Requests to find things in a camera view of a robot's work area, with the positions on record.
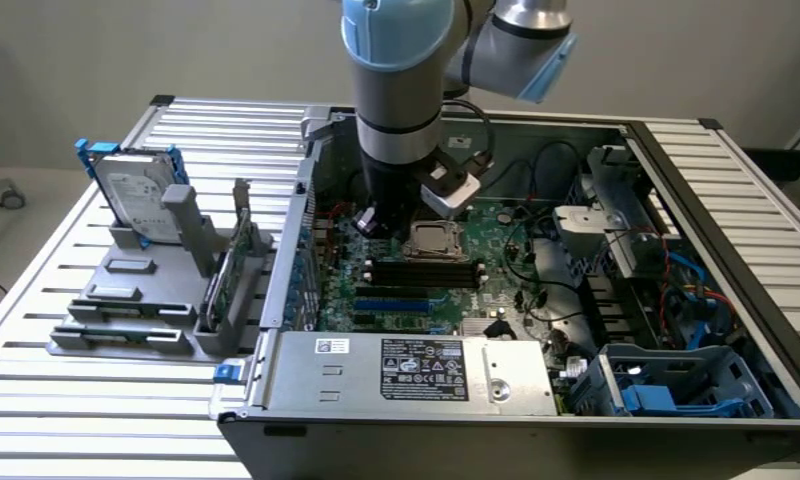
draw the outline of white wall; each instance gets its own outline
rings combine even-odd
[[[572,0],[578,49],[541,106],[720,119],[781,145],[800,124],[800,0]],[[155,93],[349,102],[329,0],[0,0],[0,165],[75,167]]]

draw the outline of motherboard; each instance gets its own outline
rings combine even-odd
[[[503,320],[518,338],[543,336],[546,326],[527,317],[543,314],[538,287],[505,264],[533,276],[525,233],[510,235],[522,208],[477,201],[454,221],[414,221],[402,242],[363,238],[342,207],[333,209],[314,225],[318,330],[481,335]]]

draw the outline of gray floor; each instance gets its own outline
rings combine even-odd
[[[0,282],[10,288],[88,185],[78,170],[0,168],[27,197],[22,210],[0,209]],[[761,469],[734,480],[800,480],[800,469]]]

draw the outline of blue latch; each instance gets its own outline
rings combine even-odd
[[[110,142],[95,142],[91,148],[88,148],[91,153],[100,155],[111,155],[112,153],[118,153],[118,150],[120,150],[120,145]]]
[[[669,388],[662,385],[632,385],[622,390],[625,410],[636,416],[653,417],[724,417],[741,410],[740,398],[722,400],[714,405],[676,405]]]
[[[183,166],[183,155],[174,145],[169,145],[165,153],[171,157],[171,166],[174,167],[174,179],[178,183],[189,185],[189,176],[186,175],[186,167]]]
[[[88,178],[96,178],[94,174],[94,166],[91,165],[91,154],[98,155],[111,155],[118,150],[120,150],[120,145],[116,143],[104,143],[96,142],[88,148],[88,140],[86,138],[80,138],[74,142],[74,150],[76,152],[76,158],[79,158],[79,162],[82,162],[82,166],[84,167],[84,173]]]
[[[215,366],[215,370],[213,370],[213,383],[221,383],[225,385],[237,385],[239,384],[239,371],[242,367],[238,365],[229,365],[226,363],[221,363]]]

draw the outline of capacitor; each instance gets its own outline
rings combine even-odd
[[[509,242],[506,244],[506,260],[509,260],[509,262],[511,263],[515,261],[517,257],[518,257],[518,245]]]
[[[535,308],[542,308],[545,306],[546,302],[547,302],[547,290],[542,290],[541,292],[538,292],[538,295],[535,296]]]
[[[511,301],[515,306],[515,310],[522,311],[523,310],[523,294],[521,293],[521,290],[518,290],[515,292],[515,296],[511,297]]]
[[[503,226],[509,225],[511,223],[513,212],[514,211],[511,208],[505,208],[499,212],[497,212],[497,215],[494,215],[494,220],[497,221],[497,223],[499,223]]]

